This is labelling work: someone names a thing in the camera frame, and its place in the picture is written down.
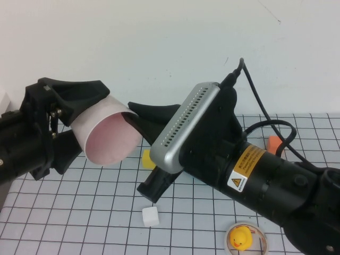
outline grid mat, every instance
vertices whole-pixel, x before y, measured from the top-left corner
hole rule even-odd
[[[292,146],[306,159],[340,168],[340,114],[272,116],[277,117],[297,127]],[[264,120],[261,115],[237,118],[243,127]],[[269,135],[275,135],[271,128],[257,129],[249,142],[265,148]],[[144,227],[141,211],[152,203],[136,187],[151,172],[140,160],[149,148],[143,141],[108,167],[81,154],[63,176],[52,169],[40,181],[30,174],[16,179],[0,213],[0,254],[223,255],[228,227],[251,222],[266,232],[270,255],[301,255],[283,229],[185,173],[156,204],[160,225]],[[290,151],[283,158],[297,161]],[[248,255],[261,254],[259,242],[251,249]]]

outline warning label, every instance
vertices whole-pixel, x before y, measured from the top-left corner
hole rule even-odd
[[[235,183],[236,187],[240,186],[241,179],[232,179],[233,183]]]
[[[236,162],[236,165],[229,176],[227,185],[242,192],[251,172],[254,170],[257,162],[264,153],[265,150],[252,144],[249,145]]]
[[[251,172],[254,170],[257,162],[265,153],[265,150],[260,149],[254,145],[249,145],[243,154],[238,159],[234,171],[249,178]]]

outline tape roll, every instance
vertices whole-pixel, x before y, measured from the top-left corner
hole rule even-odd
[[[268,240],[264,234],[264,232],[256,225],[253,225],[251,223],[248,223],[248,222],[241,222],[241,223],[236,223],[234,225],[232,225],[228,231],[225,233],[225,237],[224,237],[224,250],[226,252],[226,254],[228,255],[242,255],[242,253],[246,254],[247,251],[254,251],[254,255],[256,255],[256,251],[257,250],[254,250],[252,249],[252,246],[248,249],[248,250],[245,250],[244,252],[243,251],[237,251],[235,250],[235,248],[230,244],[230,241],[229,241],[229,236],[230,236],[230,232],[232,230],[234,230],[235,228],[237,227],[241,227],[241,226],[246,226],[250,229],[251,233],[252,233],[252,237],[253,237],[253,245],[255,245],[254,243],[254,240],[256,240],[256,238],[258,237],[260,242],[261,242],[261,248],[262,248],[262,251],[258,251],[259,254],[261,255],[268,255],[269,254],[269,247],[268,247]]]

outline paper cup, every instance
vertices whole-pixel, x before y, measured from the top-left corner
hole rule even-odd
[[[142,136],[122,114],[133,113],[112,96],[107,96],[81,113],[71,124],[87,158],[98,165],[115,164],[127,157]]]
[[[237,251],[230,243],[230,232],[231,230],[241,227],[241,226],[246,226],[249,228],[252,237],[253,237],[253,244],[252,246],[249,247],[249,249],[245,251]],[[269,252],[269,247],[268,247],[268,241],[267,238],[264,234],[264,232],[258,227],[255,226],[251,223],[236,223],[232,225],[228,231],[225,233],[224,237],[224,250],[228,255],[246,255],[251,252],[253,255],[268,255]]]

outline warning triangle symbol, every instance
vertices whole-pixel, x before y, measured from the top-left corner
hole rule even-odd
[[[232,181],[236,185],[236,187],[240,186],[241,179],[232,179]]]

